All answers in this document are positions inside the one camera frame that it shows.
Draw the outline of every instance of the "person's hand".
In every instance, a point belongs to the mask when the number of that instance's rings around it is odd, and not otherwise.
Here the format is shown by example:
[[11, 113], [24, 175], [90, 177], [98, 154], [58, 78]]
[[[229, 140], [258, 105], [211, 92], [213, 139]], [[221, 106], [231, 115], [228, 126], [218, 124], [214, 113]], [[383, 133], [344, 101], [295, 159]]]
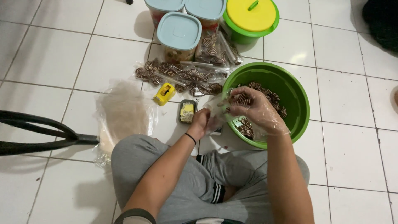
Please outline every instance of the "person's hand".
[[210, 110], [203, 108], [195, 113], [193, 116], [192, 124], [187, 133], [192, 136], [196, 141], [199, 141], [206, 134], [207, 123], [210, 118]]
[[248, 96], [252, 99], [252, 103], [248, 107], [239, 105], [231, 106], [230, 113], [232, 116], [246, 116], [251, 122], [263, 128], [268, 134], [279, 135], [290, 133], [283, 119], [262, 92], [246, 86], [231, 91], [231, 96], [238, 96], [239, 94]]

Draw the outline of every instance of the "lid handle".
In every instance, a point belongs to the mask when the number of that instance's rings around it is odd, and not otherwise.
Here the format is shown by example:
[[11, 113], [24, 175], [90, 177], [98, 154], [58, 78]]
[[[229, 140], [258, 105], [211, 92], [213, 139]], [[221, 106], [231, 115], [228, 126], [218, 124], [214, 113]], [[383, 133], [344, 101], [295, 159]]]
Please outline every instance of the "lid handle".
[[251, 10], [254, 9], [257, 5], [258, 5], [258, 0], [256, 0], [255, 2], [253, 2], [253, 4], [248, 8], [248, 10], [251, 11]]

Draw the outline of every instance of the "light blue lid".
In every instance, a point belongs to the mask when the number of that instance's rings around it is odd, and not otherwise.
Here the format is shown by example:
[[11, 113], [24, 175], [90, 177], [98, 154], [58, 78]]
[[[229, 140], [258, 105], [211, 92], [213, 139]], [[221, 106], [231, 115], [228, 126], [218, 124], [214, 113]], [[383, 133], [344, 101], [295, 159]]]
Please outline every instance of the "light blue lid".
[[156, 34], [162, 45], [187, 51], [198, 45], [201, 33], [202, 25], [194, 16], [169, 12], [161, 19]]
[[218, 20], [225, 7], [226, 0], [185, 0], [187, 13], [204, 20]]
[[180, 11], [185, 4], [185, 0], [145, 0], [148, 8], [154, 8], [165, 12]]

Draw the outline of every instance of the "green plastic bowl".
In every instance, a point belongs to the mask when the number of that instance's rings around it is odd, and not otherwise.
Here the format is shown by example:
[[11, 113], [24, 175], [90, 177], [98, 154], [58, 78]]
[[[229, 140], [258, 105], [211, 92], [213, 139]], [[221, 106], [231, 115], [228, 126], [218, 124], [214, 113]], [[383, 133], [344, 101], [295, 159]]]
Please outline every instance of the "green plastic bowl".
[[[284, 68], [270, 63], [254, 62], [235, 70], [225, 81], [223, 92], [236, 88], [240, 83], [248, 84], [251, 81], [256, 81], [278, 94], [279, 104], [287, 110], [287, 116], [283, 120], [291, 132], [293, 143], [296, 142], [304, 134], [310, 120], [310, 104], [300, 82]], [[267, 149], [267, 143], [253, 141], [242, 135], [233, 121], [228, 122], [228, 125], [243, 141], [254, 147]]]
[[231, 33], [231, 40], [238, 43], [238, 44], [251, 44], [255, 41], [257, 41], [258, 38], [266, 36], [270, 33], [272, 33], [276, 27], [279, 24], [279, 10], [278, 7], [276, 7], [275, 3], [270, 0], [272, 4], [275, 6], [275, 11], [276, 11], [276, 17], [275, 17], [275, 22], [272, 24], [272, 26], [264, 31], [261, 32], [251, 32], [251, 31], [246, 31], [237, 25], [235, 25], [232, 20], [228, 17], [228, 13], [226, 10], [224, 11], [224, 14], [222, 17], [224, 18], [226, 24], [231, 28], [232, 33]]

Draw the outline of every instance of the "black wristband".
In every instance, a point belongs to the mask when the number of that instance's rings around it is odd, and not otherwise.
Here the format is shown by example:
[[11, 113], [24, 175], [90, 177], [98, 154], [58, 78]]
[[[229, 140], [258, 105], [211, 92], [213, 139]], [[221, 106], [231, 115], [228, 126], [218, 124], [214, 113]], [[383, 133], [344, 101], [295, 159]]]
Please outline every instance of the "black wristband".
[[184, 135], [187, 135], [188, 137], [190, 137], [191, 139], [192, 139], [192, 141], [195, 143], [195, 145], [196, 145], [196, 141], [195, 141], [195, 139], [190, 135], [190, 134], [188, 134], [188, 133], [185, 133]]

